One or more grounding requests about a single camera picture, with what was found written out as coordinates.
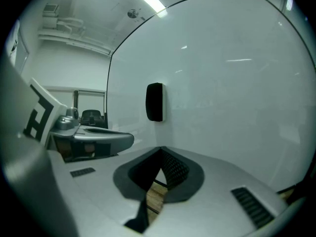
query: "black chair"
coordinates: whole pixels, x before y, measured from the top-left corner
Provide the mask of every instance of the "black chair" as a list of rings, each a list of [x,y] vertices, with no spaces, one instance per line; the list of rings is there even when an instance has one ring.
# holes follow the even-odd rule
[[[81,125],[106,128],[106,123],[102,119],[101,113],[98,110],[85,110],[82,112]]]

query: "white curved wall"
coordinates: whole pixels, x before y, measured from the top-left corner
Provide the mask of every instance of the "white curved wall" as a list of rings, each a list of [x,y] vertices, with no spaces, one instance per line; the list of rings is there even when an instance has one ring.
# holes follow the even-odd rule
[[[166,145],[227,160],[279,191],[300,182],[316,146],[316,76],[295,30],[265,0],[187,0],[113,54],[108,119],[128,151]],[[147,119],[147,85],[167,91]]]

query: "wooden floor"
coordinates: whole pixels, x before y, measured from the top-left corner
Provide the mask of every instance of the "wooden floor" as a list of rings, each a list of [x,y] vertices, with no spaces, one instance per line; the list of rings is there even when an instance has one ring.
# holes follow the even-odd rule
[[[151,224],[162,210],[163,197],[168,192],[168,189],[158,183],[153,182],[147,192],[147,214],[148,221]]]
[[[292,195],[294,189],[288,190],[286,192],[283,192],[279,194],[280,198],[283,199],[285,202],[289,199],[289,197]]]

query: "black mesh grate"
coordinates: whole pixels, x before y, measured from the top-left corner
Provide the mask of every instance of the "black mesh grate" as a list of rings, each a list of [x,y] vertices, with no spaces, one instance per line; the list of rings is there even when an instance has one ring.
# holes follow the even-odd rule
[[[168,190],[173,189],[188,178],[189,167],[167,152],[162,153],[161,168],[167,180]]]
[[[232,193],[257,228],[263,227],[274,219],[247,188],[237,188],[232,190]]]
[[[83,176],[83,175],[92,173],[92,172],[94,172],[94,171],[95,171],[94,168],[83,168],[83,169],[71,171],[70,174],[71,174],[73,177],[78,177],[78,176]]]

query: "black slot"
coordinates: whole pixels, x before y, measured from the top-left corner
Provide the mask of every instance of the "black slot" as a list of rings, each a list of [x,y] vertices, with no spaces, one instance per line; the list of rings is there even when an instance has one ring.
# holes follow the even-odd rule
[[[94,168],[83,168],[83,169],[71,171],[70,174],[72,175],[72,177],[78,177],[78,176],[83,176],[83,175],[92,173],[94,171],[95,171]]]
[[[232,193],[256,228],[261,228],[274,219],[247,188],[237,188],[232,190]]]

